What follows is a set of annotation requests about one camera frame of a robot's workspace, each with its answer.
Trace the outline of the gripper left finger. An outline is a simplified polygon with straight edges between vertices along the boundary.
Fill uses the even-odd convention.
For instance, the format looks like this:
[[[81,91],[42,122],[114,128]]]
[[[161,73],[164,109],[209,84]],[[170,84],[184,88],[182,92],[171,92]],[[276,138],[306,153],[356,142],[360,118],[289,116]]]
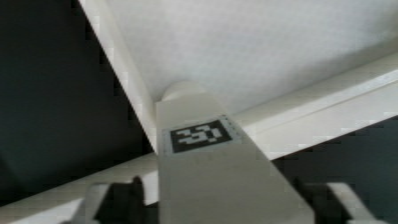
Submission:
[[[159,224],[159,203],[146,204],[139,176],[129,183],[95,184],[70,224]]]

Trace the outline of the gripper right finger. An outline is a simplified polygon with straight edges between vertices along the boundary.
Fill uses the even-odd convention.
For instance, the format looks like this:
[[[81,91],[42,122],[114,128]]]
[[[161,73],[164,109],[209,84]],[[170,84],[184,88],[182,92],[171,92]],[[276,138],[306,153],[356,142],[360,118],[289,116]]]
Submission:
[[[317,224],[386,224],[347,183],[306,183],[294,179],[292,184],[315,211]]]

